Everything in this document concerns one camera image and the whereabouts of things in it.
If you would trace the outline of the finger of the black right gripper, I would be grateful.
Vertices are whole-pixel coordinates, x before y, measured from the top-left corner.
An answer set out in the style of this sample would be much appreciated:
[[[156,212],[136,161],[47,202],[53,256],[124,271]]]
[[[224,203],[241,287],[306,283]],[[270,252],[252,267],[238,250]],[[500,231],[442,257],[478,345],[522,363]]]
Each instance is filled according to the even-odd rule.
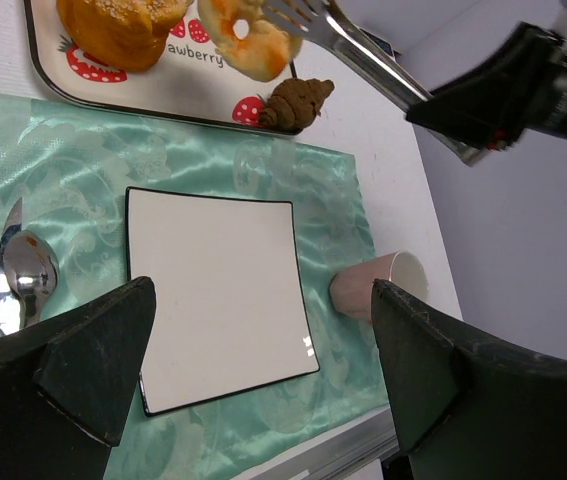
[[[521,22],[486,60],[410,107],[406,120],[477,149],[508,147],[562,47],[555,32]]]

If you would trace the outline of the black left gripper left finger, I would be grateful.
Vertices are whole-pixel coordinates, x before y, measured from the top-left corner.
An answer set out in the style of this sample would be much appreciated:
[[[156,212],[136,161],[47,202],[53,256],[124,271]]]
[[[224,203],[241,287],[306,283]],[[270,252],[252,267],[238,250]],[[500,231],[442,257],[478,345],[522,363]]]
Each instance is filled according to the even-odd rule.
[[[0,338],[0,479],[103,478],[155,311],[142,276]]]

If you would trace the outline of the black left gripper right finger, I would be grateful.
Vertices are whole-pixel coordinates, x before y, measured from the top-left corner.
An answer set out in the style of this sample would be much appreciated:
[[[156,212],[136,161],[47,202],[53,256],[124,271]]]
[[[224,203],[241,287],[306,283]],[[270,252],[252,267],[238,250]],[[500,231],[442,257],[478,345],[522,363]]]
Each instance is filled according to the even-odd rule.
[[[417,479],[567,479],[567,360],[495,337],[387,280],[374,335]]]

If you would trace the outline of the steel serving tongs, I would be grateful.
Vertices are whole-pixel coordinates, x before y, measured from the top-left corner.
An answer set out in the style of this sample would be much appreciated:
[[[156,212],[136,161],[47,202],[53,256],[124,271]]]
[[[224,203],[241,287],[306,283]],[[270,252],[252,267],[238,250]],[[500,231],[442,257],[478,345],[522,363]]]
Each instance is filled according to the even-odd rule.
[[[265,1],[268,21],[343,62],[400,110],[432,98],[403,67],[355,26],[334,1]]]

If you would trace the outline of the glazed ring bread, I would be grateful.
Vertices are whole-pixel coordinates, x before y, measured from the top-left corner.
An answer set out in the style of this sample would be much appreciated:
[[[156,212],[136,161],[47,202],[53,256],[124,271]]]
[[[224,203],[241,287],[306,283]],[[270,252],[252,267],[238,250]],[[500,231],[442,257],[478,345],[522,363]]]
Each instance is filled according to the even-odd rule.
[[[252,80],[275,80],[301,49],[301,37],[266,18],[264,1],[198,1],[197,11],[216,53]]]

